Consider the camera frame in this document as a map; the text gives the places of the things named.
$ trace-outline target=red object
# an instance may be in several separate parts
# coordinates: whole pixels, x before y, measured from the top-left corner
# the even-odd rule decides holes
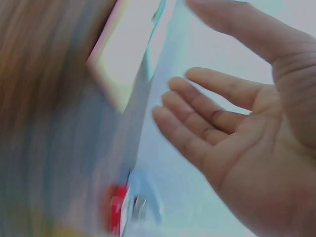
[[[128,185],[111,185],[107,188],[102,207],[103,228],[121,237],[127,223],[129,202]]]

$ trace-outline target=pinky finger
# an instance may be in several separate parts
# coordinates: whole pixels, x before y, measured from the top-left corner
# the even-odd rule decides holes
[[[203,170],[212,146],[194,135],[166,107],[153,109],[154,120],[165,138],[195,167]]]

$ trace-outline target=skin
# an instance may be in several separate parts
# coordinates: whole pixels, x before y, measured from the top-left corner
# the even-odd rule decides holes
[[[224,111],[172,78],[153,109],[158,128],[257,236],[316,236],[316,40],[245,2],[187,5],[269,62],[275,86],[190,69],[188,80],[252,113]]]

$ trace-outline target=white surface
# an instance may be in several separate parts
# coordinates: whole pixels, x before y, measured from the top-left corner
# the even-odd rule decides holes
[[[316,35],[313,1],[251,2],[266,13]],[[205,178],[165,141],[153,123],[151,108],[160,104],[167,80],[182,76],[194,66],[262,83],[273,82],[270,65],[232,37],[208,29],[179,1],[154,75],[136,166],[152,174],[161,192],[165,205],[163,228],[202,231],[212,237],[253,236],[219,200]],[[217,95],[208,95],[227,110],[247,113]]]

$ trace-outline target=light blue surface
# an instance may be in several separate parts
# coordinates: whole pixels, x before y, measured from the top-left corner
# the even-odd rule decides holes
[[[294,0],[253,0],[257,8],[316,35],[313,4]],[[165,206],[164,228],[208,233],[211,237],[253,236],[226,208],[206,179],[160,135],[151,108],[161,104],[167,80],[190,67],[207,67],[262,83],[273,83],[271,67],[232,37],[207,28],[178,1],[169,25],[147,107],[136,167],[146,169],[157,184]],[[225,109],[248,113],[224,98],[206,92]]]

